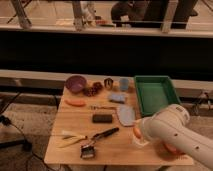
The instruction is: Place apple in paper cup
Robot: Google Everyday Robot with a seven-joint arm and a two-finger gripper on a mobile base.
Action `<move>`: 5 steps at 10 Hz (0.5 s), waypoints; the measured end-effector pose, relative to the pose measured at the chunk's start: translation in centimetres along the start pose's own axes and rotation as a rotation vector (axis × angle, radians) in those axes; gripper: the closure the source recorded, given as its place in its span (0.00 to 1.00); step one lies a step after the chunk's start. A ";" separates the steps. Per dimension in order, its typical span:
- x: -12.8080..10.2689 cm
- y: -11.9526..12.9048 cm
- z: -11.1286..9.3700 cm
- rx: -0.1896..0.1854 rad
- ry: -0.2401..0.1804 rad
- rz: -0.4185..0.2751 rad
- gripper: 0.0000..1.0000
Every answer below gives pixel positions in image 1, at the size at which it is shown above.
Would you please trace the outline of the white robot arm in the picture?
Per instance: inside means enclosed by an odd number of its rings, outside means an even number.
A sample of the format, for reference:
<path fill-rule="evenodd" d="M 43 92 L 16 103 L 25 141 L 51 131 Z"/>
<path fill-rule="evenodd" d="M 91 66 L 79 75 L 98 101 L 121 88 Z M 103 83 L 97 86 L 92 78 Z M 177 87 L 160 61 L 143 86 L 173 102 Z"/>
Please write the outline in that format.
<path fill-rule="evenodd" d="M 213 140 L 188 129 L 189 121 L 189 112 L 183 106 L 171 104 L 142 118 L 139 129 L 146 140 L 160 139 L 213 170 Z"/>

